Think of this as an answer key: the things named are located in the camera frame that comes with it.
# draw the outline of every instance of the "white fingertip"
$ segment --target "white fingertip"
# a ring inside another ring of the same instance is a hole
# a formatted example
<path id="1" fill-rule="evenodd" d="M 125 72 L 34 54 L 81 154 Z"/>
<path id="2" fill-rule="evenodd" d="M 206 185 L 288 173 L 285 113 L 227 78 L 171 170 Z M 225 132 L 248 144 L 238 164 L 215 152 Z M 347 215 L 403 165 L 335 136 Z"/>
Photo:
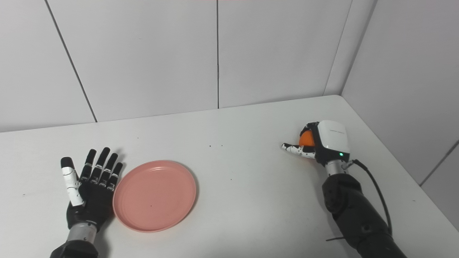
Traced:
<path id="1" fill-rule="evenodd" d="M 71 167 L 62 168 L 62 174 L 64 175 L 65 186 L 67 187 L 67 194 L 70 198 L 72 206 L 83 205 L 84 201 L 78 192 L 80 182 L 77 179 L 77 172 Z"/>

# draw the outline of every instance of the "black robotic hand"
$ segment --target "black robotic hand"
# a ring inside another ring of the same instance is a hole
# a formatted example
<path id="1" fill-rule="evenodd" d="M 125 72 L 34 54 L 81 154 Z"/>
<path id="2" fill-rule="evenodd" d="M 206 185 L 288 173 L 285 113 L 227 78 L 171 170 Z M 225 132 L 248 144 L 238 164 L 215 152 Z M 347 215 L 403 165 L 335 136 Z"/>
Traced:
<path id="1" fill-rule="evenodd" d="M 93 241 L 96 232 L 99 232 L 101 226 L 113 215 L 113 192 L 123 167 L 122 163 L 117 163 L 112 171 L 118 158 L 118 154 L 113 153 L 103 169 L 109 153 L 110 149 L 105 147 L 92 170 L 96 151 L 91 149 L 80 178 L 76 175 L 72 159 L 70 157 L 61 159 L 70 197 L 67 208 L 67 224 L 70 233 L 67 241 L 51 253 L 51 258 L 99 257 Z"/>
<path id="2" fill-rule="evenodd" d="M 112 172 L 113 165 L 118 158 L 118 154 L 113 153 L 102 170 L 109 152 L 110 148 L 105 147 L 91 173 L 96 151 L 94 149 L 89 151 L 79 178 L 81 185 L 78 188 L 84 204 L 72 206 L 69 203 L 67 208 L 67 224 L 69 229 L 77 223 L 88 222 L 94 224 L 99 232 L 101 226 L 113 215 L 113 192 L 123 164 L 118 162 Z M 73 167 L 72 159 L 70 157 L 62 158 L 61 166 L 64 167 L 67 165 Z"/>

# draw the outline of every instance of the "orange ball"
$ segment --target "orange ball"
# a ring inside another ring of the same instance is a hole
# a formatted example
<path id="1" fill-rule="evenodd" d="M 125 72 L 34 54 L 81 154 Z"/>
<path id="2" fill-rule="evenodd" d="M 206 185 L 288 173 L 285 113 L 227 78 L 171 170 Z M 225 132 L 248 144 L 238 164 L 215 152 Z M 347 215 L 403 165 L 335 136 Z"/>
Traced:
<path id="1" fill-rule="evenodd" d="M 311 146 L 311 147 L 315 146 L 314 139 L 313 139 L 313 132 L 311 130 L 308 130 L 301 135 L 299 145 Z"/>

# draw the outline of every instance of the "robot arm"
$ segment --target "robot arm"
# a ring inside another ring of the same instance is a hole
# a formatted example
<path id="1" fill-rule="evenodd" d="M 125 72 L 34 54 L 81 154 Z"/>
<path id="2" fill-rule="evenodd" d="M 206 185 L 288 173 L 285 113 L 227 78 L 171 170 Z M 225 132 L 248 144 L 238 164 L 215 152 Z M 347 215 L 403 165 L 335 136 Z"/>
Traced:
<path id="1" fill-rule="evenodd" d="M 282 148 L 314 158 L 325 167 L 329 176 L 322 185 L 325 206 L 343 239 L 363 258 L 406 258 L 392 238 L 391 227 L 365 198 L 360 183 L 347 173 L 353 163 L 369 171 L 358 160 L 349 163 L 350 149 L 342 124 L 329 120 L 308 123 L 300 134 L 299 145 L 284 143 Z"/>

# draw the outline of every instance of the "pink plate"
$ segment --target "pink plate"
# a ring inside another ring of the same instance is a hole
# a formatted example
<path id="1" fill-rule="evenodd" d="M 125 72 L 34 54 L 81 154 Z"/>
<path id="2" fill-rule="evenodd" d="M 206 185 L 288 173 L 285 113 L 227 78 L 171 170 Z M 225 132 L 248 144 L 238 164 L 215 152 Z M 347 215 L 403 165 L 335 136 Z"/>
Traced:
<path id="1" fill-rule="evenodd" d="M 128 228 L 157 232 L 180 222 L 195 197 L 195 180 L 185 167 L 172 161 L 152 161 L 123 177 L 113 196 L 113 209 Z"/>

